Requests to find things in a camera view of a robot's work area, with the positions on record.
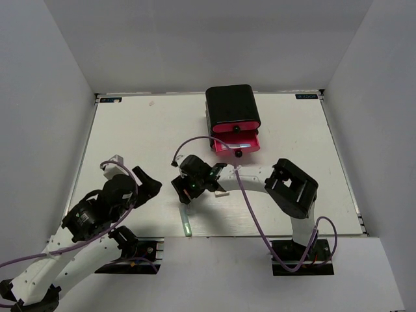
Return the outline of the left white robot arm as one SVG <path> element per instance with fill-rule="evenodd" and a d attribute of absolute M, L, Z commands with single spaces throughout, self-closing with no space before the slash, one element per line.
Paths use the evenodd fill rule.
<path fill-rule="evenodd" d="M 121 223 L 154 197 L 162 183 L 139 166 L 116 161 L 101 164 L 106 182 L 87 193 L 62 219 L 44 250 L 25 257 L 32 263 L 1 282 L 1 297 L 10 311 L 54 311 L 74 286 L 109 263 L 143 261 L 146 245 Z"/>

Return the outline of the green highlighter pen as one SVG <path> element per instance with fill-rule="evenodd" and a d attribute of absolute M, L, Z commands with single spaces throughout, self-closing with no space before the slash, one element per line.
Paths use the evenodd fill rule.
<path fill-rule="evenodd" d="M 187 206 L 181 205 L 179 208 L 180 216 L 181 216 L 181 222 L 183 225 L 183 231 L 186 237 L 192 236 L 192 229 L 189 222 L 189 216 L 187 213 Z"/>

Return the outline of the light blue glue stick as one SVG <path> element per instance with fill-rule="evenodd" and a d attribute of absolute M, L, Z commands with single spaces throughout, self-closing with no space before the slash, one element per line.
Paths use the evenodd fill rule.
<path fill-rule="evenodd" d="M 222 144 L 222 149 L 227 150 L 228 148 L 231 149 L 244 149 L 244 148 L 250 148 L 251 144 Z"/>

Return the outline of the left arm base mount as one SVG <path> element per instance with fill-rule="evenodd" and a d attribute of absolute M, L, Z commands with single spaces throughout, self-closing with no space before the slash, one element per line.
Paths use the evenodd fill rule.
<path fill-rule="evenodd" d="M 118 256 L 101 266 L 95 274 L 154 275 L 161 267 L 164 239 L 140 238 L 130 229 L 120 226 L 109 233 L 116 243 Z"/>

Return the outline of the pink drawer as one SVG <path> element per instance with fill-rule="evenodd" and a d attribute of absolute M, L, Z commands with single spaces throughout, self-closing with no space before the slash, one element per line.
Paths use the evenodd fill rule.
<path fill-rule="evenodd" d="M 241 131 L 239 133 L 216 133 L 214 137 L 226 143 L 232 151 L 229 151 L 223 143 L 213 139 L 210 139 L 210 146 L 218 156 L 234 155 L 241 158 L 244 154 L 260 150 L 257 134 L 257 130 Z"/>
<path fill-rule="evenodd" d="M 257 121 L 217 123 L 211 127 L 213 133 L 239 133 L 241 131 L 255 131 L 261 123 Z"/>

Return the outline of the white staples box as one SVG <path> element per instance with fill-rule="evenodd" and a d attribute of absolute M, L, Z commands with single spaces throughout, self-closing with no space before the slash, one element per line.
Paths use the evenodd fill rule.
<path fill-rule="evenodd" d="M 218 198 L 218 197 L 228 196 L 229 192 L 216 191 L 214 195 Z"/>

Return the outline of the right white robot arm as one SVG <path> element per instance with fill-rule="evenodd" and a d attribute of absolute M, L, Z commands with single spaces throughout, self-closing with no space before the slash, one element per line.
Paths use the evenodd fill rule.
<path fill-rule="evenodd" d="M 288 159 L 279 159 L 272 166 L 244 166 L 217 163 L 210 166 L 195 155 L 177 157 L 172 166 L 179 175 L 172 186 L 185 205 L 205 191 L 231 192 L 243 187 L 246 191 L 267 193 L 291 218 L 294 253 L 309 259 L 317 251 L 314 235 L 314 207 L 319 184 Z"/>

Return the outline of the orange cap highlighter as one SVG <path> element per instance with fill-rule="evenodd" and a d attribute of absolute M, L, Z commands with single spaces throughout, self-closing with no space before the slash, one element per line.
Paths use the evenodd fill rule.
<path fill-rule="evenodd" d="M 183 192 L 184 192 L 185 197 L 186 197 L 186 204 L 189 204 L 190 201 L 191 201 L 191 198 L 190 198 L 188 192 L 185 189 L 183 190 Z"/>

